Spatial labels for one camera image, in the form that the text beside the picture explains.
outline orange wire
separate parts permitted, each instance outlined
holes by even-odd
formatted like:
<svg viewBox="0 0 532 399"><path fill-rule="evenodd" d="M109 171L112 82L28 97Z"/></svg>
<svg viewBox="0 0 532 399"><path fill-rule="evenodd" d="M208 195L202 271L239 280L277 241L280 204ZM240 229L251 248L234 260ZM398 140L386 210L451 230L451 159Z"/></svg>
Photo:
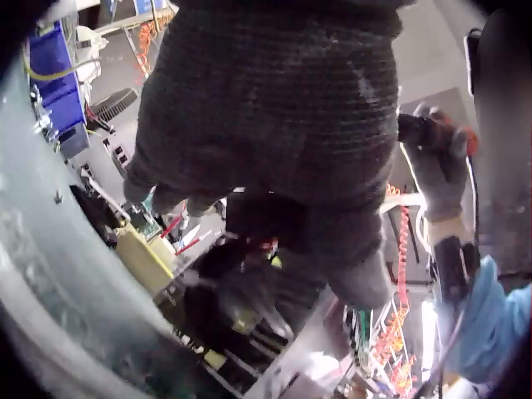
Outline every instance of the orange wire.
<svg viewBox="0 0 532 399"><path fill-rule="evenodd" d="M387 184L386 195L396 196L400 195L401 190ZM403 349L404 342L401 336L401 328L403 327L406 315L410 311L410 304L406 292L406 252L408 250L408 208L403 206L401 208L401 225L399 232L399 261L397 271L397 289L399 293L400 307L397 313L392 314L391 320L388 321L386 332L381 332L379 339L373 348L373 357L375 360L384 366L386 362L392 357L392 353ZM410 358L405 365L398 365L392 373L390 378L391 383L397 393L404 397L407 391L412 387L412 380L409 377L409 372L412 367L415 357Z"/></svg>
<svg viewBox="0 0 532 399"><path fill-rule="evenodd" d="M172 15L164 15L157 18L159 26L161 28L165 27L172 20ZM139 68L142 73L141 80L144 78L144 74L150 74L152 71L152 66L148 61L149 46L152 43L152 40L157 37L157 31L155 29L155 23L153 21L143 23L140 26L140 32L138 33L139 49L140 52L137 55L139 60Z"/></svg>

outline glove cuff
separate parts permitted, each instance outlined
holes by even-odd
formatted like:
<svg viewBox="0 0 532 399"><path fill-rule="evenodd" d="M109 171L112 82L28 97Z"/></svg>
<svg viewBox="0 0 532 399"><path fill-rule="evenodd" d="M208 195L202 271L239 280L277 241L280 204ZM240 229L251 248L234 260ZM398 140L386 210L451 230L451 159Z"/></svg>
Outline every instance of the glove cuff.
<svg viewBox="0 0 532 399"><path fill-rule="evenodd" d="M458 237L462 245L472 242L472 234L467 230L461 216L437 222L427 221L427 235L431 247L452 236Z"/></svg>

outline yellow cable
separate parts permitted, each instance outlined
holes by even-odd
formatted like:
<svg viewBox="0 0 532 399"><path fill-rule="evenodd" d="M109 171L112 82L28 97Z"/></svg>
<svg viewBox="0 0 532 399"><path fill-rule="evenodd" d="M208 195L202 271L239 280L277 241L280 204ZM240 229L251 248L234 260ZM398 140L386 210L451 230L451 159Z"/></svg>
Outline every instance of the yellow cable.
<svg viewBox="0 0 532 399"><path fill-rule="evenodd" d="M87 133L91 134L91 135L96 135L96 136L102 136L100 133L98 132L95 132L94 130L89 130L89 129L85 129L87 131Z"/></svg>
<svg viewBox="0 0 532 399"><path fill-rule="evenodd" d="M28 75L30 76L31 79L39 80L41 82L47 82L47 81L50 81L50 80L64 78L65 76L67 76L67 75L71 74L72 72L76 71L79 67L82 67L83 65L91 64L93 62L94 63L99 62L99 59L91 59L91 60L86 60L86 61L80 62L79 64L74 65L73 67L68 68L67 70L62 71L62 72L52 73L50 75L41 75L41 74L35 72L31 68L29 58L26 55L24 55L24 66L26 67L26 70L28 71Z"/></svg>

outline blue sleeve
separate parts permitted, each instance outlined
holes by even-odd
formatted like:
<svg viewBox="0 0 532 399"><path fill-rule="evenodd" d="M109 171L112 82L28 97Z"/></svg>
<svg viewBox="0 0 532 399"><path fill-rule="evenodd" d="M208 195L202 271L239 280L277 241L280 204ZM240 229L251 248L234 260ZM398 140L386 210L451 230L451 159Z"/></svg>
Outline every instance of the blue sleeve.
<svg viewBox="0 0 532 399"><path fill-rule="evenodd" d="M531 295L529 284L506 296L497 281L497 264L490 256L484 258L446 370L476 384L494 380L511 359L518 342L530 331ZM452 332L453 310L442 303L436 304L435 310L445 341Z"/></svg>

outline screw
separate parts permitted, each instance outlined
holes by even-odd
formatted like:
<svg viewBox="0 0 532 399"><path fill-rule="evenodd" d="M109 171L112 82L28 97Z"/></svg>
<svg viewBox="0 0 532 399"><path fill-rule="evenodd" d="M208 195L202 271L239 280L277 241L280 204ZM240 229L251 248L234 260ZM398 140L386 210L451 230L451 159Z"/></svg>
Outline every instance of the screw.
<svg viewBox="0 0 532 399"><path fill-rule="evenodd" d="M56 204L61 204L63 202L63 196L61 195L61 193L59 191L56 191L55 192L55 198L54 198L54 202Z"/></svg>

